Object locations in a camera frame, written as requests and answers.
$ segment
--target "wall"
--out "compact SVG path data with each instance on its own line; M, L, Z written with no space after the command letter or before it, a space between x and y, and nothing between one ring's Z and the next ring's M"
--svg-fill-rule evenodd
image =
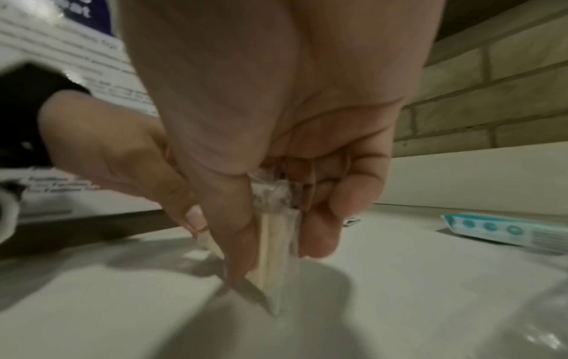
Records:
M434 44L394 157L568 141L568 1L532 0Z

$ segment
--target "dark sleeve cuff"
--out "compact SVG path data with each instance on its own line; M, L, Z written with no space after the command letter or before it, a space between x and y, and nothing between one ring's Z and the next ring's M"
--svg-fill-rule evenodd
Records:
M0 73L0 168L53 167L37 117L54 93L89 93L65 75L26 63Z

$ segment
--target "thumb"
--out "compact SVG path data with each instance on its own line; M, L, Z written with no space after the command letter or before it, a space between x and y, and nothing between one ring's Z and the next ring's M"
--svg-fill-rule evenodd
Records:
M256 264L259 245L250 178L219 174L199 164L185 169L211 235L225 255L226 280L237 283Z
M188 181L159 153L145 153L125 161L123 176L150 200L158 202L168 216L187 229L194 238L207 229Z

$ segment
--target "white table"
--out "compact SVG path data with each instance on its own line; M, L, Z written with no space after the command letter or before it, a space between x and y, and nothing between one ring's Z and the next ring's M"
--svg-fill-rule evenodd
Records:
M339 250L301 265L288 319L202 270L179 229L0 265L0 356L466 358L527 302L565 284L566 259L437 232L452 211L376 206Z

